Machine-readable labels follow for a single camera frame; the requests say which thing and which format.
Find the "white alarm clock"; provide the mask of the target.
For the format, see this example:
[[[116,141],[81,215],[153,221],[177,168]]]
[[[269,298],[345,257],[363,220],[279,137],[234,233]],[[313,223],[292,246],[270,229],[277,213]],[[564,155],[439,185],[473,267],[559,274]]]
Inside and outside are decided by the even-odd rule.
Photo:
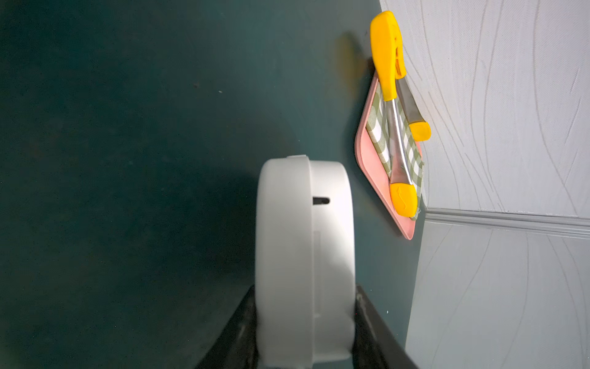
[[[262,363],[311,368],[349,358],[356,268],[344,166],[305,155],[267,161],[258,181],[255,243]]]

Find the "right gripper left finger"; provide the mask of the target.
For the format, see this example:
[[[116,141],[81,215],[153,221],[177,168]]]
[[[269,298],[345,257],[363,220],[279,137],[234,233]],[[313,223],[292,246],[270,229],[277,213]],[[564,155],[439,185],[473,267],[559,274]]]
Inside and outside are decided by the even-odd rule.
[[[255,287],[252,285],[196,368],[258,368],[256,335],[257,309]]]

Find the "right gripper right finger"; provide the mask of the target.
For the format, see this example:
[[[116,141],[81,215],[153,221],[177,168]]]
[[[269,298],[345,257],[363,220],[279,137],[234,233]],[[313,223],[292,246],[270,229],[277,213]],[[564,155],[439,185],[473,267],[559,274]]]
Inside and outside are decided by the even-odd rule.
[[[352,358],[355,369],[418,369],[359,284],[356,286],[354,318]]]

